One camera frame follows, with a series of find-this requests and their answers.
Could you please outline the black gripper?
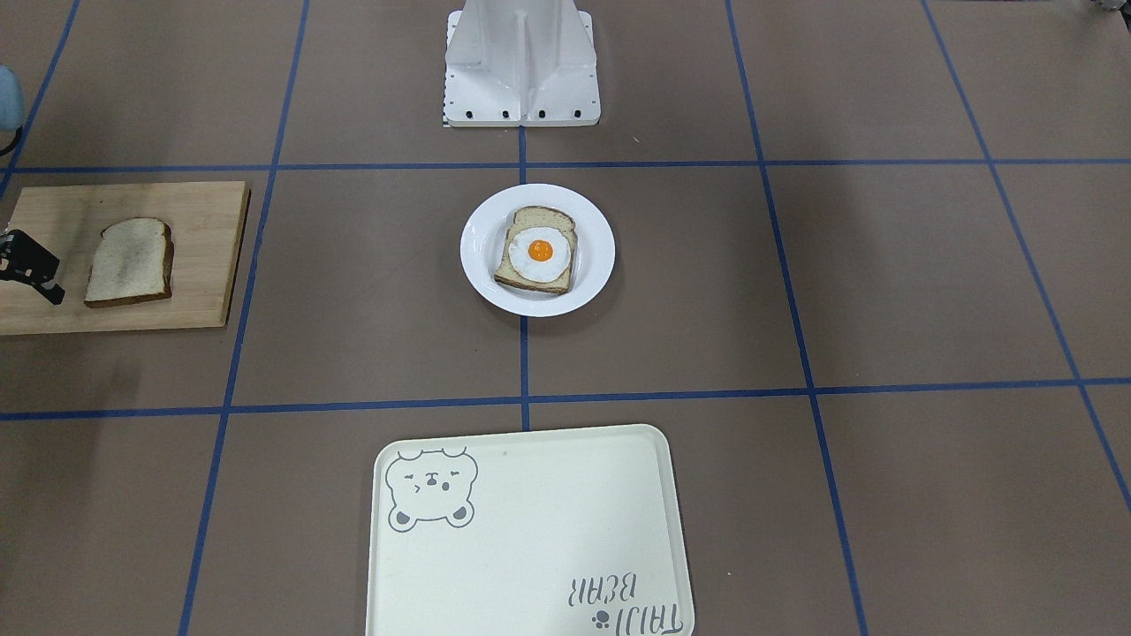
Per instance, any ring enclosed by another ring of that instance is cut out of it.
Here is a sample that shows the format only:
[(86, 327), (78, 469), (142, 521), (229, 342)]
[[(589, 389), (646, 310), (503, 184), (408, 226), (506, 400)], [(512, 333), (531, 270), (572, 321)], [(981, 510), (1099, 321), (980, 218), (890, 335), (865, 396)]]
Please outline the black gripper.
[(57, 284), (59, 258), (21, 230), (1, 238), (1, 278), (31, 285), (51, 306), (61, 306), (64, 289)]

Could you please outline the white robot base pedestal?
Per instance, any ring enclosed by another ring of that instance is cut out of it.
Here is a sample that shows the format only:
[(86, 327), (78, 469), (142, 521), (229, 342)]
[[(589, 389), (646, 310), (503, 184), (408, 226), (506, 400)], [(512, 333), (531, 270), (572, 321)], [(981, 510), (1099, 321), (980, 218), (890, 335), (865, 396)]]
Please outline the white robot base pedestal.
[(593, 27), (573, 1), (467, 1), (447, 17), (442, 121), (452, 128), (598, 124)]

